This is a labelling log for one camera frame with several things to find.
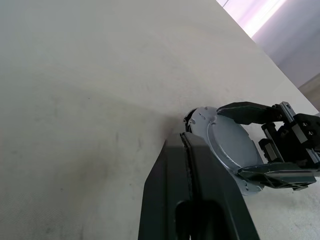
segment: white table surface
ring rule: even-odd
[[[0,239],[137,239],[172,128],[236,101],[317,113],[214,0],[2,1]],[[245,201],[262,240],[319,239],[318,183]]]

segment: bright light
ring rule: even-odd
[[[252,38],[286,0],[268,0],[245,24],[243,30]]]

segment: round metal lid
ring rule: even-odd
[[[263,186],[247,182],[237,176],[240,168],[263,164],[249,134],[232,119],[217,115],[214,107],[199,107],[188,121],[193,134],[202,137],[211,151],[231,173],[243,195],[262,191]]]

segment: gray circular disc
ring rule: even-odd
[[[260,154],[249,134],[231,118],[217,115],[214,107],[197,108],[188,125],[193,134],[202,137],[213,154],[231,173],[245,196],[260,192],[262,185],[255,185],[237,176],[238,170],[263,164]]]

